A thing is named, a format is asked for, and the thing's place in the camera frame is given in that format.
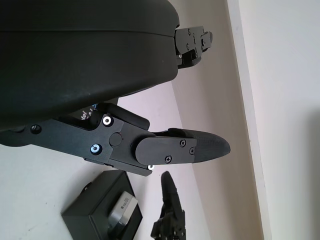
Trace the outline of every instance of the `white screw head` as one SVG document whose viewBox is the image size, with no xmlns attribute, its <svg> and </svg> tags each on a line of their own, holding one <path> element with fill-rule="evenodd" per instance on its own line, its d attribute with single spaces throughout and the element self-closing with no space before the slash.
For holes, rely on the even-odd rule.
<svg viewBox="0 0 320 240">
<path fill-rule="evenodd" d="M 105 116 L 102 120 L 103 125 L 109 126 L 111 124 L 112 120 L 110 116 Z"/>
</svg>

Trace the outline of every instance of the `black metal bracket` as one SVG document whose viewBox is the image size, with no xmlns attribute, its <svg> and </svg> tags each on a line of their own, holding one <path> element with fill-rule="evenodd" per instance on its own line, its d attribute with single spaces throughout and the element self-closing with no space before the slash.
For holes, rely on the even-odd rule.
<svg viewBox="0 0 320 240">
<path fill-rule="evenodd" d="M 196 157 L 202 157 L 196 155 L 200 132 L 190 131 L 194 136 L 183 129 L 154 133 L 148 131 L 149 125 L 147 119 L 117 105 L 101 103 L 86 120 L 64 116 L 28 124 L 0 132 L 0 143 L 32 144 L 143 176 L 152 173 L 150 166 L 195 163 Z"/>
<path fill-rule="evenodd" d="M 213 35 L 197 26 L 177 29 L 174 40 L 178 68 L 183 69 L 200 62 L 202 53 L 211 47 Z"/>
</svg>

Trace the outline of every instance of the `black box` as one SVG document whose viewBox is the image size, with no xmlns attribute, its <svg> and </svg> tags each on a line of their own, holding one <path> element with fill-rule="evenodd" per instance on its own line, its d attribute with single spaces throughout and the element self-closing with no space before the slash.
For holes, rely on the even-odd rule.
<svg viewBox="0 0 320 240">
<path fill-rule="evenodd" d="M 135 195 L 125 171 L 101 173 L 62 214 L 73 240 L 111 240 L 108 236 L 108 216 L 121 194 Z M 132 240 L 142 221 L 137 205 L 119 240 Z"/>
</svg>

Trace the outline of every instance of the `black mechanical part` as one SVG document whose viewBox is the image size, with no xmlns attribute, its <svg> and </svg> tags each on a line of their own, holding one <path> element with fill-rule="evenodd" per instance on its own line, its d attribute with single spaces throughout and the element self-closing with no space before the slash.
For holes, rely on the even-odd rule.
<svg viewBox="0 0 320 240">
<path fill-rule="evenodd" d="M 161 176 L 163 206 L 160 218 L 153 224 L 155 240 L 186 240 L 186 216 L 182 210 L 175 183 L 168 171 Z"/>
<path fill-rule="evenodd" d="M 186 141 L 185 147 L 180 146 L 182 140 Z M 196 145 L 197 140 L 194 138 L 147 137 L 139 142 L 135 157 L 143 165 L 191 164 L 195 156 L 189 153 L 189 149 Z"/>
<path fill-rule="evenodd" d="M 193 146 L 194 152 L 190 149 L 190 154 L 194 154 L 194 163 L 221 158 L 231 151 L 229 143 L 224 138 L 212 133 L 170 128 L 167 135 L 196 140 L 197 144 Z"/>
<path fill-rule="evenodd" d="M 175 53 L 179 69 L 189 68 L 200 62 L 202 53 L 211 47 L 213 35 L 203 26 L 177 29 L 175 31 Z"/>
<path fill-rule="evenodd" d="M 203 162 L 230 152 L 214 134 L 177 128 L 153 133 L 141 128 L 148 120 L 119 106 L 102 103 L 96 109 L 85 120 L 65 116 L 0 132 L 0 143 L 33 144 L 143 176 L 152 173 L 149 166 Z"/>
<path fill-rule="evenodd" d="M 211 44 L 179 24 L 167 0 L 2 0 L 0 131 L 173 80 Z"/>
<path fill-rule="evenodd" d="M 61 214 L 73 240 L 133 240 L 143 219 L 139 204 L 116 237 L 109 231 L 109 215 L 123 192 L 135 196 L 125 171 L 104 171 L 87 184 Z"/>
<path fill-rule="evenodd" d="M 144 130 L 148 130 L 150 127 L 150 122 L 148 119 L 136 115 L 133 112 L 117 106 L 116 104 L 100 103 L 97 105 L 97 110 L 103 113 L 108 113 L 111 116 L 116 116 L 118 119 L 124 120 L 127 123 Z"/>
</svg>

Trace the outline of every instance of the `bolt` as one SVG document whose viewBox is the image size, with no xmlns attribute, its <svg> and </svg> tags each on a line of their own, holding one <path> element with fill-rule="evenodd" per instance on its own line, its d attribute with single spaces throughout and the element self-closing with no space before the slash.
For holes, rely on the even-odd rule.
<svg viewBox="0 0 320 240">
<path fill-rule="evenodd" d="M 190 148 L 189 153 L 191 155 L 194 155 L 195 154 L 195 148 L 194 147 Z"/>
<path fill-rule="evenodd" d="M 106 127 L 110 127 L 113 122 L 112 122 L 112 118 L 110 116 L 105 116 L 103 119 L 102 119 L 102 123 L 103 125 L 105 125 Z"/>
<path fill-rule="evenodd" d="M 171 160 L 172 160 L 172 157 L 170 155 L 166 156 L 165 159 L 164 159 L 166 164 L 171 163 Z"/>
<path fill-rule="evenodd" d="M 184 139 L 181 140 L 181 141 L 180 141 L 180 147 L 183 148 L 183 147 L 186 145 L 186 143 L 187 143 L 186 140 L 184 140 Z"/>
<path fill-rule="evenodd" d="M 93 155 L 99 155 L 102 152 L 102 147 L 99 144 L 93 144 L 90 148 Z"/>
<path fill-rule="evenodd" d="M 30 131 L 32 134 L 39 134 L 41 133 L 41 127 L 39 125 L 33 125 L 31 128 L 30 128 Z"/>
</svg>

